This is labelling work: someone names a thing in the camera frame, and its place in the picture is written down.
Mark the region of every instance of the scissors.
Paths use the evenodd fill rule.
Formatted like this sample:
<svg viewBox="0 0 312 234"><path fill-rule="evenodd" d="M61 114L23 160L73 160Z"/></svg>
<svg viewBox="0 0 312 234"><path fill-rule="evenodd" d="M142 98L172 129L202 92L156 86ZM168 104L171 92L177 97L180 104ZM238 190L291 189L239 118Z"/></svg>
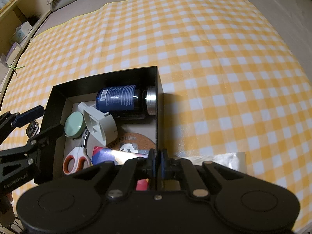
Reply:
<svg viewBox="0 0 312 234"><path fill-rule="evenodd" d="M84 161L86 161L88 167L90 167L91 159L90 157L88 157L85 148L89 134L90 132L88 131L88 129L85 129L82 133L82 141L80 143L80 146L73 148L71 152L68 153L68 155L66 156L63 163L63 172L66 175L76 173L77 171L82 170ZM71 171L69 171L68 164L71 161L71 159L74 159L74 167Z"/></svg>

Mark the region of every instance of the bottle label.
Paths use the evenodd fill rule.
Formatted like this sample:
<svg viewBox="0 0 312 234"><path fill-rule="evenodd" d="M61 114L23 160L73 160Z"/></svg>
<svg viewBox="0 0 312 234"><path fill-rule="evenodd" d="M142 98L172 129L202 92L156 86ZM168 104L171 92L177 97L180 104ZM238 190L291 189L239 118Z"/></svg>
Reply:
<svg viewBox="0 0 312 234"><path fill-rule="evenodd" d="M136 85L126 85L106 88L102 91L100 101L106 111L134 110L133 96Z"/></svg>

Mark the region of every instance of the barcode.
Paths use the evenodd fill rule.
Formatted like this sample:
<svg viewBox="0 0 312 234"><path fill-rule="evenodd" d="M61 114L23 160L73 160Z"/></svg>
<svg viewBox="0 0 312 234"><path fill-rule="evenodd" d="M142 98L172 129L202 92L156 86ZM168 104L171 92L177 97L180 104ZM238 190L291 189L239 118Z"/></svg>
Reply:
<svg viewBox="0 0 312 234"><path fill-rule="evenodd" d="M107 94L108 90L104 90L102 91L102 94L101 94L101 101L104 101L106 99L106 94Z"/></svg>

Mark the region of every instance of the metal bottle cap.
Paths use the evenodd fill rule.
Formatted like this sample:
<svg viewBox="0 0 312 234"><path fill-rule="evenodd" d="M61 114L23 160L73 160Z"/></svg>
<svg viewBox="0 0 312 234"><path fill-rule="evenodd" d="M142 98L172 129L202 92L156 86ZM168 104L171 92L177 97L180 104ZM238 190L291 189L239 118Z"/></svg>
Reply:
<svg viewBox="0 0 312 234"><path fill-rule="evenodd" d="M156 115L156 88L155 87L147 88L146 109L149 115Z"/></svg>

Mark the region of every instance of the colorful packaging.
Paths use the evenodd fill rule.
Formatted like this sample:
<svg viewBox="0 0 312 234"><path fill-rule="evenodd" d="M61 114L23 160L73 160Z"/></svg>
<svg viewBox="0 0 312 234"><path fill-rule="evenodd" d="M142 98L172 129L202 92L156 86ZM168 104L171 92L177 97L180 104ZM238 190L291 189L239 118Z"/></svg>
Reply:
<svg viewBox="0 0 312 234"><path fill-rule="evenodd" d="M129 153L125 151L112 150L109 148L103 148L95 146L93 148L93 154L91 162L93 165L102 163L104 161L114 161L115 165L124 164L128 159L143 157L147 158L148 155L138 154L138 153ZM138 180L136 190L145 191L148 188L148 179Z"/></svg>

